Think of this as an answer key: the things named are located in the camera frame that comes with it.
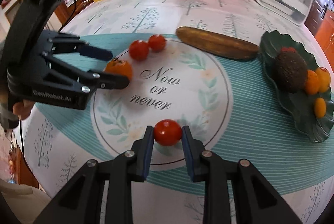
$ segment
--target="black cable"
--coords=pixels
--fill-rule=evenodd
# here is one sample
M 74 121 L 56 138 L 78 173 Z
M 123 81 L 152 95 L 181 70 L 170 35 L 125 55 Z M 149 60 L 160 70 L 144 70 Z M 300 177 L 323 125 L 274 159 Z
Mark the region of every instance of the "black cable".
M 74 0 L 74 9 L 73 9 L 73 12 L 72 14 L 70 15 L 70 17 L 66 20 L 66 22 L 61 26 L 61 28 L 58 30 L 58 32 L 60 32 L 66 25 L 67 23 L 69 22 L 69 20 L 72 18 L 74 12 L 76 11 L 76 0 Z
M 20 136 L 21 136 L 22 158 L 24 160 L 24 163 L 25 163 L 26 167 L 29 169 L 29 171 L 31 172 L 31 174 L 33 174 L 32 171 L 31 171 L 31 169 L 28 166 L 27 161 L 25 160 L 25 157 L 24 157 L 24 144 L 23 144 L 23 137 L 22 137 L 22 121 L 21 120 L 20 120 Z

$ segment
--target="orange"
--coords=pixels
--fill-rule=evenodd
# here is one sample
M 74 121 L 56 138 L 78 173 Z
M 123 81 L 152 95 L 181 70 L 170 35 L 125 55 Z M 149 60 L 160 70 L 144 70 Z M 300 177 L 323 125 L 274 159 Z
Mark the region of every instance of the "orange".
M 314 114 L 317 118 L 322 118 L 326 114 L 326 102 L 323 98 L 314 101 Z
M 318 75 L 312 71 L 307 71 L 307 80 L 305 83 L 304 91 L 307 95 L 315 95 L 318 93 L 320 88 L 320 79 Z
M 121 61 L 116 58 L 112 59 L 104 69 L 105 72 L 123 75 L 132 79 L 132 66 L 127 61 Z
M 331 75 L 329 74 L 328 70 L 325 69 L 324 67 L 318 67 L 315 70 L 315 73 L 318 75 L 320 80 L 319 93 L 326 92 L 331 84 Z

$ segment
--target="green leaf-shaped plate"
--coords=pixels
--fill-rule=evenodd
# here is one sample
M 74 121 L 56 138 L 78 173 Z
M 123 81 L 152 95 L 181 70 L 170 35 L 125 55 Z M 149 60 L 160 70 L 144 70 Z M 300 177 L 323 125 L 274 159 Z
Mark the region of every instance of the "green leaf-shaped plate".
M 295 94 L 280 91 L 271 76 L 273 61 L 282 47 L 295 48 L 305 60 L 308 69 L 314 71 L 319 67 L 315 57 L 305 50 L 302 43 L 294 41 L 288 34 L 282 35 L 278 31 L 273 31 L 265 32 L 261 38 L 263 73 L 273 84 L 280 105 L 292 115 L 296 129 L 307 135 L 312 143 L 323 142 L 329 137 L 334 125 L 331 89 L 316 95 L 306 95 L 302 90 Z M 313 112 L 313 103 L 318 97 L 322 97 L 326 102 L 326 115 L 321 119 L 317 119 Z

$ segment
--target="brown elongated vegetable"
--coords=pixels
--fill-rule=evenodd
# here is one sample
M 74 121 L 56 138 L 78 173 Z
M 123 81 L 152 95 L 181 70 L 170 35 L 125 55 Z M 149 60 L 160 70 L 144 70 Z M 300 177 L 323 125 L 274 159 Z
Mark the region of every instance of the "brown elongated vegetable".
M 230 59 L 251 60 L 259 51 L 257 45 L 248 41 L 192 27 L 177 28 L 176 36 L 187 45 Z

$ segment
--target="avocado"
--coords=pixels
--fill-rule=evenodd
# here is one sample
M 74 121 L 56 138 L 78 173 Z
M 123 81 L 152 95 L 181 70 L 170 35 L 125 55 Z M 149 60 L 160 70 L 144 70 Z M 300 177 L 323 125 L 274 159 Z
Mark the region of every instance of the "avocado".
M 296 93 L 305 86 L 306 62 L 296 52 L 281 51 L 273 62 L 272 77 L 279 90 Z

